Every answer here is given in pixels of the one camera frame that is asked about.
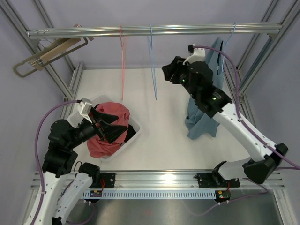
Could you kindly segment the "red t shirt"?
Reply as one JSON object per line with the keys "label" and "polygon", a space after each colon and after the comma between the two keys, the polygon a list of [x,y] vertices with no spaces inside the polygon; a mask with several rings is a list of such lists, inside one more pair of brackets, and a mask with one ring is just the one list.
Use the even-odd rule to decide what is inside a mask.
{"label": "red t shirt", "polygon": [[[122,104],[116,102],[106,102],[98,104],[96,110],[101,113],[118,116],[118,119],[112,124],[123,125],[129,128],[130,111]],[[94,158],[101,158],[103,156],[111,156],[121,145],[125,142],[128,131],[121,134],[116,141],[109,143],[108,141],[100,140],[98,135],[95,135],[87,141],[87,147],[90,156]]]}

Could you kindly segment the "black t shirt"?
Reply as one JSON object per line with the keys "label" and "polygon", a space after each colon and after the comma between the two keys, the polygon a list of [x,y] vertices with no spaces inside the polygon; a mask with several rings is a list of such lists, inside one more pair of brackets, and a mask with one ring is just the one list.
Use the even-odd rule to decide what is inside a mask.
{"label": "black t shirt", "polygon": [[135,134],[136,134],[136,131],[134,130],[133,126],[129,124],[124,142],[125,143],[128,142]]}

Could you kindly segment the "light blue wire hanger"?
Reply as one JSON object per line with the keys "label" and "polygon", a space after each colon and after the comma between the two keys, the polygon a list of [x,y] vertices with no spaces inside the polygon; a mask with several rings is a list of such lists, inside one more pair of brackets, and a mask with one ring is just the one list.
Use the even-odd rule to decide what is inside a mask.
{"label": "light blue wire hanger", "polygon": [[158,92],[157,92],[157,85],[156,85],[156,71],[155,71],[154,56],[153,56],[153,30],[152,30],[152,25],[151,24],[149,24],[149,29],[150,29],[150,35],[147,36],[148,51],[149,51],[149,57],[150,57],[151,76],[152,76],[154,96],[155,96],[155,100],[157,100],[158,99]]}

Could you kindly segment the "pink wire hanger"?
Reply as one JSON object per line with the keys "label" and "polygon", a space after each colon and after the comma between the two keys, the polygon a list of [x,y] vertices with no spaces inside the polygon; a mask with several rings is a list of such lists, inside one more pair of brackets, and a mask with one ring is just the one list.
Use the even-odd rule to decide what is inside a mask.
{"label": "pink wire hanger", "polygon": [[119,26],[119,36],[120,36],[120,46],[121,46],[121,100],[123,101],[128,38],[127,36],[123,36],[123,30],[121,25]]}

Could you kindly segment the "blue t shirt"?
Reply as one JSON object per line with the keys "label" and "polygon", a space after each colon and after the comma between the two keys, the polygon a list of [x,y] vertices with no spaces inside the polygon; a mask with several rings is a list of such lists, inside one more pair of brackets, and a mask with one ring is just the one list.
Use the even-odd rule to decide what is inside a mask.
{"label": "blue t shirt", "polygon": [[[209,50],[206,54],[206,63],[213,71],[213,85],[219,89],[223,88],[224,74],[221,73],[221,54],[214,50]],[[200,111],[192,98],[189,99],[187,106],[187,116],[185,125],[188,128],[187,137],[191,140],[199,138],[203,134],[216,137],[219,123]]]}

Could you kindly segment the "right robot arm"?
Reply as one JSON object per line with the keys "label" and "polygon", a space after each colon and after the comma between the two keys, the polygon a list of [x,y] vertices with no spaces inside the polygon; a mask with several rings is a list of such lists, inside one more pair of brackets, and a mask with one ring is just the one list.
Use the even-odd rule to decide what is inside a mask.
{"label": "right robot arm", "polygon": [[221,89],[213,85],[213,72],[204,61],[185,63],[176,56],[162,67],[165,80],[182,85],[198,109],[227,129],[246,149],[249,157],[243,160],[219,163],[212,170],[212,181],[223,186],[229,180],[247,178],[263,184],[280,165],[288,147],[275,144],[264,137],[252,124],[236,112],[236,105]]}

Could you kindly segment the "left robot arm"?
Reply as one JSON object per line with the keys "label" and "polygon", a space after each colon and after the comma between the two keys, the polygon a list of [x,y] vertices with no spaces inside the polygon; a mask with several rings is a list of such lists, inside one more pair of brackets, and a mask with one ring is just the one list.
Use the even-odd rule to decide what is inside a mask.
{"label": "left robot arm", "polygon": [[126,125],[115,124],[118,116],[98,112],[94,108],[87,116],[77,127],[64,119],[51,125],[48,151],[43,164],[38,166],[41,178],[39,193],[25,224],[64,225],[85,190],[100,183],[99,166],[84,163],[73,183],[62,192],[78,157],[74,148],[95,136],[112,143],[128,129]]}

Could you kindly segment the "wooden hanger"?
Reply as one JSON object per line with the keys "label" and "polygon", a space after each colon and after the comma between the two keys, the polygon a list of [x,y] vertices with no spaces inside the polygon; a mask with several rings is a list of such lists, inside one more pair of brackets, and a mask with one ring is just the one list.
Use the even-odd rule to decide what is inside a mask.
{"label": "wooden hanger", "polygon": [[46,65],[65,57],[66,55],[86,46],[94,38],[60,38],[38,53],[29,64],[33,67],[33,72],[42,71]]}

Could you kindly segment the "olive flat hanger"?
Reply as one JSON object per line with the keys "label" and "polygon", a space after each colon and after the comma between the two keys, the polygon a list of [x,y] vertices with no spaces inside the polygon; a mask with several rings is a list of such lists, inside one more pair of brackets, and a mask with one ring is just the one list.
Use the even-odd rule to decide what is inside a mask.
{"label": "olive flat hanger", "polygon": [[24,59],[20,63],[17,63],[13,66],[13,72],[19,76],[20,78],[25,78],[31,74],[33,74],[33,67],[29,64],[29,60],[33,59],[34,56],[36,56],[38,53]]}

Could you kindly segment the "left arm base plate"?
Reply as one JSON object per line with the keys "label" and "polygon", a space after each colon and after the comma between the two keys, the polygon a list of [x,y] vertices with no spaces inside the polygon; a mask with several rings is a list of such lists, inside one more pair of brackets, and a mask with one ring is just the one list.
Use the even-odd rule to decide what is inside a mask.
{"label": "left arm base plate", "polygon": [[116,173],[100,172],[94,178],[91,188],[113,188],[115,187]]}

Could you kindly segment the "front aluminium rail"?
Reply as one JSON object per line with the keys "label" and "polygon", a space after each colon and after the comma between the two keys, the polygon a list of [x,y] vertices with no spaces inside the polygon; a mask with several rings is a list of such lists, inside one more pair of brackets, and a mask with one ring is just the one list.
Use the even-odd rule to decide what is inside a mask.
{"label": "front aluminium rail", "polygon": [[[193,189],[199,188],[194,176],[197,173],[210,171],[166,170],[166,171],[101,171],[101,173],[116,173],[116,189]],[[239,188],[257,189],[259,186],[247,178],[238,178]],[[210,189],[225,189],[225,187],[203,187]]]}

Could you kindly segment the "aluminium hanging rail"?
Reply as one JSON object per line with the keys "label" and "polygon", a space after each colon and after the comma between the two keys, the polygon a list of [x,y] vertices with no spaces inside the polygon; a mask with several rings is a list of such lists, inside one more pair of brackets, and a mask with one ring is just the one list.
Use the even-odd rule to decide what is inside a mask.
{"label": "aluminium hanging rail", "polygon": [[227,23],[198,25],[144,25],[121,27],[45,28],[26,32],[30,39],[100,38],[122,36],[210,35],[279,33],[280,23]]}

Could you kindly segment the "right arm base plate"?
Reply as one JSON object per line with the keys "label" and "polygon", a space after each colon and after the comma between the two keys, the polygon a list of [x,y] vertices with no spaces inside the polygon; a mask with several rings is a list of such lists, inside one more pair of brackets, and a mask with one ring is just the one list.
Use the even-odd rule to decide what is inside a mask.
{"label": "right arm base plate", "polygon": [[194,178],[198,182],[200,188],[239,188],[239,179],[225,180],[220,175],[215,175],[212,172],[199,172]]}

